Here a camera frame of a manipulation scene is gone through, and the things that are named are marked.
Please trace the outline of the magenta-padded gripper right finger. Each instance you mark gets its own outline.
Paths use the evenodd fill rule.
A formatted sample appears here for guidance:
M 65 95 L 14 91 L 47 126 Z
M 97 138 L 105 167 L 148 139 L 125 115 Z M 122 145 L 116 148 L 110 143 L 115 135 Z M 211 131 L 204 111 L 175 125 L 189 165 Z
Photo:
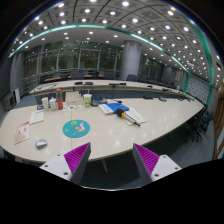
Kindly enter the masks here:
M 158 155 L 138 144 L 133 144 L 132 153 L 144 185 L 181 170 L 168 155 Z

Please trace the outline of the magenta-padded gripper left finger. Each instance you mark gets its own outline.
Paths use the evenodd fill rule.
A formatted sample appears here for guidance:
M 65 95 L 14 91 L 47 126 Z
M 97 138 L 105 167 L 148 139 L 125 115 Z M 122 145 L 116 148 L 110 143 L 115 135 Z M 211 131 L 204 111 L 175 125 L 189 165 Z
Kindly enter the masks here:
M 41 166 L 41 169 L 75 184 L 79 184 L 90 153 L 91 144 L 86 143 L 66 154 L 55 155 L 53 158 L 45 162 Z

